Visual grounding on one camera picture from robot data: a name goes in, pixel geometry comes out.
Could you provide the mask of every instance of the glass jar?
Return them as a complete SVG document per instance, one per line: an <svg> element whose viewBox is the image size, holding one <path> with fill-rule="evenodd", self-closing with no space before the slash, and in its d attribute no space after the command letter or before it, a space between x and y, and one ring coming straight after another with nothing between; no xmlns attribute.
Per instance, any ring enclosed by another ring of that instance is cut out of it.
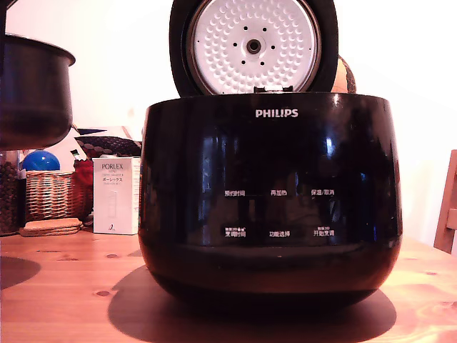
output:
<svg viewBox="0 0 457 343"><path fill-rule="evenodd" d="M0 236L19 232L19 151L0 151Z"/></svg>

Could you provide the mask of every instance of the wood grain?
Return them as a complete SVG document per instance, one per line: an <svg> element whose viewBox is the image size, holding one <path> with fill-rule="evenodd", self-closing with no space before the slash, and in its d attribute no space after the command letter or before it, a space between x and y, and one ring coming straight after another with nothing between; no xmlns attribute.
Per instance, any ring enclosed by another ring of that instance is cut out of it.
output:
<svg viewBox="0 0 457 343"><path fill-rule="evenodd" d="M1 239L2 342L457 342L457 259L404 239L381 290L325 315L192 312L152 279L138 237Z"/></svg>

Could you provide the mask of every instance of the philips logo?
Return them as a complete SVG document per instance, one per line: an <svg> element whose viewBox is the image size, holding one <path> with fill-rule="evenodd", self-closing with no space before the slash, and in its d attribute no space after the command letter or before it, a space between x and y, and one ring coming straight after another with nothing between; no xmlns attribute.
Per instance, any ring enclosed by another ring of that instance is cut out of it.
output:
<svg viewBox="0 0 457 343"><path fill-rule="evenodd" d="M257 109L256 118L296 118L298 109Z"/></svg>

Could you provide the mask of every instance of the white box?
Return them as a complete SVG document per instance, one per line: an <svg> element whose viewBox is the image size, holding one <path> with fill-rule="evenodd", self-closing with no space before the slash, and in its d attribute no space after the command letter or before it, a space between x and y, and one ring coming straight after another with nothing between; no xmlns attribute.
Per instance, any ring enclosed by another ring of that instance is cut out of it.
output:
<svg viewBox="0 0 457 343"><path fill-rule="evenodd" d="M139 157L94 161L94 233L138 234Z"/></svg>

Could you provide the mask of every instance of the coffee beans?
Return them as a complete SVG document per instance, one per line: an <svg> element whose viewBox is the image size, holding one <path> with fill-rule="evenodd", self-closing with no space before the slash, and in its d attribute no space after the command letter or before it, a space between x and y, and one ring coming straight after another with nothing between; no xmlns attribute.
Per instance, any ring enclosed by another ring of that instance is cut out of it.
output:
<svg viewBox="0 0 457 343"><path fill-rule="evenodd" d="M18 170L10 161L0 164L0 234L17 232Z"/></svg>

